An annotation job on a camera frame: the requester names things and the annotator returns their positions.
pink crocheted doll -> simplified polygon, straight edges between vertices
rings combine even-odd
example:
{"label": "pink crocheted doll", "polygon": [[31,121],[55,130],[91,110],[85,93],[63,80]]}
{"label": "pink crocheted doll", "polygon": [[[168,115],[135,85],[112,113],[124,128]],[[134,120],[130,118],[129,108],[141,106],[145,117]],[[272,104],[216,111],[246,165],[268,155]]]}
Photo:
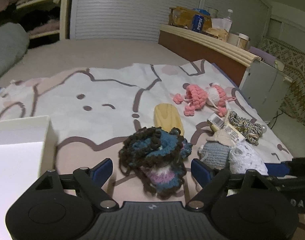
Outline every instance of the pink crocheted doll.
{"label": "pink crocheted doll", "polygon": [[216,112],[219,116],[225,116],[227,114],[226,102],[236,100],[235,97],[228,97],[224,89],[217,83],[211,84],[211,87],[203,90],[197,85],[188,85],[186,87],[185,99],[180,94],[176,94],[173,101],[176,104],[181,104],[183,101],[189,105],[185,106],[184,115],[193,116],[195,110],[202,109],[205,104],[216,108]]}

crocheted doll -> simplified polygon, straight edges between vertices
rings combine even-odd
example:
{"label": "crocheted doll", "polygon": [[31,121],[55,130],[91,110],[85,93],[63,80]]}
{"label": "crocheted doll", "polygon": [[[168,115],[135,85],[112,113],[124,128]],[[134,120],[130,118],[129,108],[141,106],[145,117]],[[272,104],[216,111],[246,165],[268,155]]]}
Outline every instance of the crocheted doll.
{"label": "crocheted doll", "polygon": [[183,160],[191,151],[192,144],[180,135],[178,128],[167,133],[160,127],[144,127],[124,141],[119,151],[119,168],[125,176],[134,171],[145,192],[166,199],[184,183],[187,171]]}
{"label": "crocheted doll", "polygon": [[200,160],[211,169],[227,167],[229,152],[235,146],[231,136],[224,130],[218,130],[206,138],[207,142],[198,149]]}
{"label": "crocheted doll", "polygon": [[185,116],[193,116],[195,110],[202,109],[205,104],[208,104],[216,109],[219,116],[223,117],[227,114],[226,102],[234,100],[236,98],[228,97],[224,89],[217,83],[211,84],[211,87],[205,90],[197,85],[188,85],[185,99],[180,94],[176,94],[173,98],[176,104],[181,104],[183,101],[189,103],[184,109]]}

sliding closet door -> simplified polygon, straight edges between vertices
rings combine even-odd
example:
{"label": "sliding closet door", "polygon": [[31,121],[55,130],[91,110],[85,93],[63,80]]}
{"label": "sliding closet door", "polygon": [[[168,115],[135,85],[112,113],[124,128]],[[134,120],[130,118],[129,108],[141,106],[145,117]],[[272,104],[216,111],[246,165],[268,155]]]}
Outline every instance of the sliding closet door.
{"label": "sliding closet door", "polygon": [[70,38],[157,41],[169,7],[197,8],[199,0],[72,0]]}
{"label": "sliding closet door", "polygon": [[269,8],[261,0],[205,0],[204,8],[219,10],[218,17],[224,17],[232,9],[232,32],[243,33],[250,37],[251,45],[257,46],[264,33]]}

pillow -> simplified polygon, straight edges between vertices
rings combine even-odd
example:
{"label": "pillow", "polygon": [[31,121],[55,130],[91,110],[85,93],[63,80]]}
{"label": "pillow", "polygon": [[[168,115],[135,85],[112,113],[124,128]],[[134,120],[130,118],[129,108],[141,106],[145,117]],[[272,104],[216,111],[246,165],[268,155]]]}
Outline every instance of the pillow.
{"label": "pillow", "polygon": [[29,35],[19,24],[7,23],[0,27],[0,76],[26,53]]}

crocheted yarn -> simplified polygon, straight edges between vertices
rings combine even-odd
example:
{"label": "crocheted yarn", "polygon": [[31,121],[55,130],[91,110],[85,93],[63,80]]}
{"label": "crocheted yarn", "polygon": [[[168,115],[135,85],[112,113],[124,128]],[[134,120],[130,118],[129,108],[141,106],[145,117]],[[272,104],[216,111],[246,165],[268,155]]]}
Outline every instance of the crocheted yarn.
{"label": "crocheted yarn", "polygon": [[176,94],[173,101],[176,104],[181,104],[183,101],[189,104],[185,106],[185,116],[193,116],[195,111],[202,109],[205,104],[213,106],[220,116],[225,116],[227,114],[226,103],[235,99],[234,97],[228,97],[221,86],[213,83],[206,90],[203,90],[198,85],[188,85],[186,87],[185,99],[180,94]]}
{"label": "crocheted yarn", "polygon": [[178,128],[167,133],[160,127],[144,127],[124,141],[119,151],[119,168],[125,176],[134,171],[146,192],[166,199],[184,183],[187,171],[183,160],[191,150],[192,144],[180,135]]}
{"label": "crocheted yarn", "polygon": [[211,169],[222,169],[228,166],[230,147],[219,142],[208,141],[199,148],[200,160]]}
{"label": "crocheted yarn", "polygon": [[249,119],[239,117],[234,111],[229,113],[228,121],[247,141],[256,146],[259,144],[259,137],[263,135],[262,126],[259,123],[251,123]]}
{"label": "crocheted yarn", "polygon": [[268,170],[251,144],[240,142],[230,150],[230,171],[233,174],[245,174],[248,169],[255,169],[262,175],[268,175]]}

